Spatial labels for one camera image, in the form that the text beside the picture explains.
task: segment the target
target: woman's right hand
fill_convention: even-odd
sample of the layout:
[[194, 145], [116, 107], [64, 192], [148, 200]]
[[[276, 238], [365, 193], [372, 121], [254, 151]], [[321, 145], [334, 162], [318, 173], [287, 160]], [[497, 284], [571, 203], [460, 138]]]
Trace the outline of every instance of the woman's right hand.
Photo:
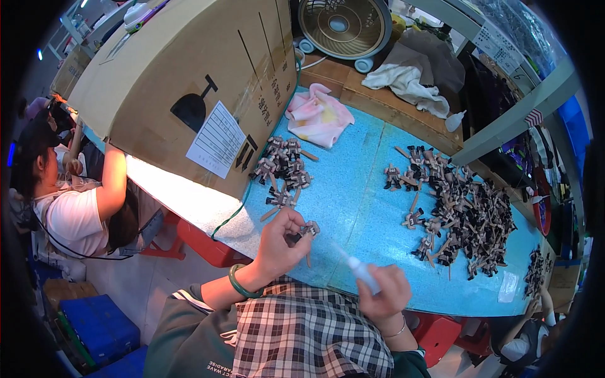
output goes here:
[[310, 233], [305, 234], [293, 247], [286, 243], [288, 233], [300, 232], [305, 226], [303, 216], [289, 207], [284, 207], [275, 218], [263, 227], [258, 255], [251, 265], [257, 274], [268, 282], [283, 276], [311, 251]]
[[368, 285], [358, 279], [359, 309], [376, 325], [399, 318], [412, 298], [410, 283], [404, 271], [396, 265], [376, 267], [374, 264], [368, 266], [368, 271], [378, 282], [381, 291], [372, 295]]
[[525, 320], [530, 320], [534, 315], [536, 308], [538, 308], [538, 298], [533, 299], [528, 306], [528, 309], [525, 311]]

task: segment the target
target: blue plastic crate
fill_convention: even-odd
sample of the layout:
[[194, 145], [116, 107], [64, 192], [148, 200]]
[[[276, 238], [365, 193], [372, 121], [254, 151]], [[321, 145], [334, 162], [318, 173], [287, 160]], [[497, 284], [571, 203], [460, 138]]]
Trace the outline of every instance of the blue plastic crate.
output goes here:
[[147, 355], [147, 345], [143, 345], [132, 353], [127, 354], [123, 359], [112, 363], [87, 378], [142, 378], [143, 367], [145, 366], [145, 356]]
[[117, 361], [139, 348], [139, 328], [108, 295], [61, 301], [60, 307], [96, 363]]

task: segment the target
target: green jacket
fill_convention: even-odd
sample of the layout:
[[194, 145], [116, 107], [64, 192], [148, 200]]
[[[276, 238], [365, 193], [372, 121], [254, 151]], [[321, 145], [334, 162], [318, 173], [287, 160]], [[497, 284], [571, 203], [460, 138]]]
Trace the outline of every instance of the green jacket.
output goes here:
[[[191, 285], [166, 299], [147, 350], [144, 378], [230, 377], [237, 343], [237, 310], [213, 311], [201, 286]], [[395, 352], [395, 378], [429, 378], [424, 350]]]

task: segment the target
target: fan grille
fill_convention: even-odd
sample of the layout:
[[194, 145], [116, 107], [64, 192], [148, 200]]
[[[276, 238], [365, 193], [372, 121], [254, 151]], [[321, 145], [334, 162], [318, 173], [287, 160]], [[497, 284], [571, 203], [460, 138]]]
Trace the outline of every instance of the fan grille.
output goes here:
[[300, 9], [304, 34], [330, 55], [365, 56], [384, 38], [385, 20], [374, 0], [303, 0]]

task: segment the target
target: blue light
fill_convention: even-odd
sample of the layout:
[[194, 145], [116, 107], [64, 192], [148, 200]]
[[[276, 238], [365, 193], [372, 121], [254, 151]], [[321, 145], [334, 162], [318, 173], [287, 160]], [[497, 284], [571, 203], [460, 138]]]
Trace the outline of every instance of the blue light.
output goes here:
[[15, 153], [15, 144], [10, 144], [10, 149], [8, 150], [8, 166], [13, 165], [13, 154]]

